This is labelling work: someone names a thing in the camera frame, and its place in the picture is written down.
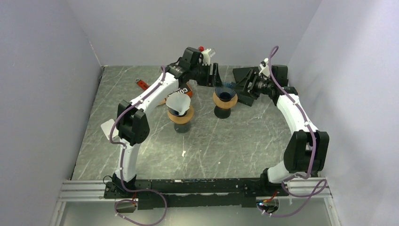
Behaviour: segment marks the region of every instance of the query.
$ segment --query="gray wall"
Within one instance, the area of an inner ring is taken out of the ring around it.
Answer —
[[[399,6],[324,0],[289,62],[344,226],[398,225]]]
[[[0,2],[0,221],[45,226],[101,67],[64,0]]]
[[[321,0],[68,0],[102,65],[161,65],[187,46],[213,62],[287,64]]]

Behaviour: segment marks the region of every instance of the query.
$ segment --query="table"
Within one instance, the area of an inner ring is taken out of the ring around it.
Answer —
[[[234,81],[232,70],[238,67],[219,66],[221,79]],[[100,125],[116,119],[121,100],[142,93],[137,78],[152,84],[160,74],[159,66],[105,67],[72,180],[99,180],[114,173],[120,148],[107,140]],[[218,119],[213,113],[215,89],[189,84],[195,110],[190,131],[176,133],[167,107],[158,106],[148,116],[151,131],[138,154],[138,179],[259,177],[282,160],[291,135],[267,96],[252,107],[237,103],[229,118]]]

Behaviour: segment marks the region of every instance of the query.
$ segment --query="purple hose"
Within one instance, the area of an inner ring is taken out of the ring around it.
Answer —
[[[271,58],[276,54],[277,50],[279,50],[279,46],[273,47],[273,48],[271,49],[271,51],[270,51],[270,54],[269,54],[268,66],[269,66],[270,77],[271,77],[271,79],[273,80],[273,82],[276,84],[276,86],[281,90],[281,92],[283,92],[284,95],[286,95],[286,96],[288,97],[288,99],[290,99],[290,100],[292,101],[292,103],[295,104],[295,100],[281,87],[281,85],[277,82],[276,78],[274,77],[273,72],[271,71]],[[303,117],[303,120],[304,120],[305,122],[307,122],[308,119],[307,119],[307,117],[306,117],[306,114],[305,114],[305,111],[303,110],[303,108],[302,108],[299,104],[295,104],[295,106],[298,108],[299,112],[301,112],[301,115],[302,115],[302,117]],[[303,178],[303,179],[308,179],[308,178],[310,177],[310,175],[311,175],[311,170],[312,170],[312,167],[313,167],[314,156],[316,155],[316,137],[315,137],[315,135],[314,135],[314,132],[313,132],[312,129],[311,129],[311,126],[310,126],[310,125],[307,125],[306,127],[308,128],[308,130],[309,130],[309,132],[310,132],[310,134],[311,134],[311,137],[312,137],[312,153],[311,153],[311,160],[310,160],[310,162],[309,162],[308,171],[307,171],[307,173],[306,173],[306,176],[302,176],[302,175],[300,175],[300,174],[292,175],[292,176],[290,176],[290,177],[284,179],[285,182],[294,179],[295,176],[301,177],[301,178]],[[290,217],[290,216],[292,216],[292,215],[298,213],[298,212],[301,211],[301,209],[309,202],[309,200],[311,199],[312,196],[319,194],[319,193],[320,193],[321,191],[323,191],[324,188],[326,188],[326,186],[327,186],[327,180],[322,179],[322,180],[320,180],[320,181],[316,184],[316,186],[314,187],[313,191],[312,191],[310,194],[307,194],[307,195],[297,195],[297,194],[292,194],[291,192],[289,192],[289,191],[285,188],[284,181],[281,182],[281,186],[282,186],[282,188],[283,188],[283,190],[284,190],[285,192],[287,192],[289,195],[291,195],[291,196],[293,196],[293,197],[298,197],[298,198],[306,198],[306,197],[307,197],[308,199],[302,204],[301,207],[299,207],[296,211],[294,211],[294,212],[292,212],[292,213],[290,213],[290,214],[284,214],[284,215],[273,215],[273,214],[269,214],[269,216],[271,216],[271,217],[275,217],[275,218],[284,218],[284,217]],[[319,185],[321,184],[321,182],[324,182],[324,185],[322,186],[321,189],[319,189],[319,190],[316,192],[316,189],[319,187]]]
[[[155,87],[154,87],[153,89],[151,89],[146,95],[144,95],[144,97],[143,97],[141,100],[137,101],[137,103],[134,103],[134,104],[132,103],[132,105],[131,105],[129,108],[127,108],[126,110],[124,110],[124,111],[122,112],[122,114],[120,114],[119,117],[116,119],[115,123],[112,125],[111,132],[110,132],[110,142],[111,142],[112,144],[114,144],[114,145],[122,145],[122,146],[123,146],[123,148],[122,148],[122,153],[121,153],[121,155],[120,155],[120,165],[119,165],[119,168],[120,168],[120,182],[121,182],[121,184],[122,184],[123,189],[124,189],[125,191],[127,191],[127,192],[154,192],[154,193],[158,194],[159,196],[161,196],[161,198],[163,199],[163,202],[165,203],[165,211],[164,211],[162,217],[161,217],[157,222],[152,223],[152,224],[141,224],[141,223],[135,222],[135,221],[133,221],[132,219],[129,219],[129,218],[123,216],[122,214],[118,213],[118,211],[117,211],[117,206],[118,206],[120,203],[123,203],[123,202],[135,203],[135,201],[130,200],[130,199],[124,199],[124,200],[120,200],[119,202],[117,202],[117,203],[115,204],[114,210],[115,210],[115,213],[116,213],[117,216],[119,216],[119,217],[121,217],[121,218],[123,218],[123,219],[125,219],[125,220],[127,220],[127,221],[129,221],[129,222],[131,222],[131,223],[133,223],[133,224],[140,225],[140,226],[153,226],[153,225],[157,225],[159,222],[161,222],[161,221],[165,218],[165,216],[166,216],[166,212],[167,212],[167,210],[168,210],[168,204],[166,203],[165,197],[164,197],[160,192],[155,191],[155,190],[153,190],[153,189],[130,190],[130,189],[127,189],[127,188],[126,188],[126,186],[125,186],[125,184],[124,184],[124,182],[123,182],[123,172],[122,172],[123,167],[122,167],[122,166],[123,166],[123,157],[125,156],[125,150],[126,150],[127,146],[126,146],[126,144],[124,144],[123,142],[115,142],[115,141],[113,141],[112,135],[113,135],[113,132],[114,132],[114,130],[115,130],[115,128],[116,128],[116,125],[117,125],[118,122],[121,120],[121,118],[122,118],[128,111],[132,110],[134,107],[136,107],[137,105],[139,105],[140,103],[142,103],[142,102],[143,102],[146,98],[148,98],[154,91],[156,91],[156,90],[158,89],[158,87],[162,85],[163,81],[165,80],[165,77],[166,77],[166,69],[165,69],[165,66],[162,66],[162,78],[161,78],[161,81],[160,81],[158,84],[156,84]]]

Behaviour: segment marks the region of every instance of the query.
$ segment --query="purple cable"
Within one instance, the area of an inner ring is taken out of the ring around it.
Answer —
[[[292,101],[293,104],[295,104],[295,100],[281,87],[281,85],[277,82],[276,78],[274,77],[273,72],[271,71],[271,58],[276,54],[277,50],[279,50],[279,46],[273,47],[273,48],[271,49],[271,51],[270,51],[270,54],[269,54],[269,62],[267,63],[267,65],[268,65],[268,67],[269,67],[270,77],[271,77],[271,79],[273,80],[274,84],[276,84],[276,86],[281,90],[281,92],[283,92],[284,95],[287,96],[288,99],[290,99],[290,100]],[[303,110],[303,108],[302,108],[299,104],[295,104],[295,106],[298,108],[299,112],[301,113],[301,115],[302,115],[302,117],[303,117],[303,120],[305,120],[305,122],[308,122],[308,119],[307,119],[307,117],[306,117],[306,114],[305,114],[305,111]],[[308,124],[306,127],[308,128],[308,130],[309,130],[309,132],[310,132],[310,134],[311,134],[311,137],[312,137],[312,153],[311,153],[311,160],[310,160],[310,162],[309,162],[308,171],[307,171],[307,173],[306,173],[306,176],[302,176],[302,175],[300,175],[300,174],[292,175],[292,176],[286,178],[286,179],[284,180],[285,182],[294,179],[295,176],[301,177],[301,178],[303,178],[303,179],[308,179],[308,178],[310,177],[310,175],[311,175],[311,170],[312,170],[312,167],[313,167],[314,156],[316,155],[316,137],[315,137],[314,132],[312,131],[310,125]],[[284,181],[281,182],[281,186],[282,186],[282,188],[283,188],[283,190],[284,190],[285,192],[287,192],[289,195],[291,195],[291,196],[293,196],[293,197],[299,197],[299,198],[305,198],[305,197],[307,197],[307,200],[302,204],[301,207],[299,207],[296,211],[294,211],[294,212],[292,212],[292,213],[290,213],[290,214],[284,214],[284,215],[273,215],[273,214],[269,214],[269,216],[271,216],[271,217],[284,218],[284,217],[290,217],[290,216],[292,216],[292,215],[294,215],[294,214],[297,214],[297,213],[298,213],[299,211],[301,211],[301,209],[309,202],[309,200],[311,199],[312,196],[321,193],[321,191],[323,191],[324,188],[326,188],[326,186],[327,186],[327,180],[322,179],[322,180],[320,180],[320,181],[316,184],[316,186],[314,187],[313,191],[312,191],[310,194],[307,194],[307,195],[297,195],[297,194],[292,194],[291,192],[289,192],[289,191],[285,188]],[[324,182],[324,185],[322,186],[322,188],[321,188],[320,190],[318,190],[318,191],[316,192],[316,189],[319,187],[319,185],[321,184],[321,182]]]
[[[157,83],[157,84],[155,85],[155,87],[154,87],[153,89],[151,89],[146,95],[144,95],[144,97],[143,97],[141,100],[138,100],[137,103],[134,103],[134,104],[132,103],[132,105],[131,105],[129,108],[127,108],[126,110],[124,110],[124,111],[119,115],[119,117],[116,119],[115,123],[112,125],[111,132],[110,132],[110,142],[111,142],[112,144],[114,144],[114,145],[122,145],[122,146],[123,146],[123,148],[122,148],[122,153],[121,153],[121,155],[120,155],[120,165],[119,165],[119,167],[120,167],[120,181],[121,181],[121,184],[122,184],[123,189],[124,189],[125,191],[127,191],[127,192],[154,192],[154,193],[158,194],[159,196],[161,196],[161,198],[163,199],[163,202],[165,203],[165,211],[164,211],[162,217],[161,217],[157,222],[152,223],[152,224],[141,224],[141,223],[135,222],[135,221],[133,221],[132,219],[129,219],[129,218],[123,216],[122,214],[118,213],[118,211],[117,211],[117,206],[118,206],[120,203],[122,203],[122,202],[136,203],[135,201],[130,200],[130,199],[124,199],[124,200],[120,200],[119,202],[117,202],[117,203],[115,204],[115,207],[114,207],[114,210],[115,210],[116,215],[119,216],[119,217],[121,217],[121,218],[123,218],[123,219],[125,219],[125,220],[127,220],[127,221],[129,221],[129,222],[131,222],[131,223],[133,223],[133,224],[139,225],[139,226],[153,226],[153,225],[157,225],[159,222],[161,222],[161,221],[165,218],[165,216],[166,216],[166,212],[167,212],[167,210],[168,210],[168,204],[166,203],[165,197],[164,197],[160,192],[158,192],[158,191],[156,191],[156,190],[153,190],[153,189],[130,190],[130,189],[126,188],[126,186],[125,186],[125,184],[124,184],[124,182],[123,182],[123,172],[122,172],[123,167],[122,167],[122,166],[123,166],[123,157],[125,156],[125,150],[126,150],[127,146],[126,146],[126,144],[124,144],[123,142],[115,142],[115,141],[113,141],[112,135],[113,135],[113,132],[114,132],[114,130],[115,130],[115,128],[116,128],[116,125],[117,125],[118,122],[121,120],[121,118],[122,118],[128,111],[132,110],[134,107],[136,107],[137,105],[139,105],[140,103],[142,103],[142,102],[143,102],[146,98],[148,98],[154,91],[156,91],[156,90],[158,89],[158,87],[162,85],[163,81],[165,80],[165,77],[166,77],[166,69],[165,69],[165,66],[162,66],[162,78],[161,78],[161,81],[160,81],[159,83]]]

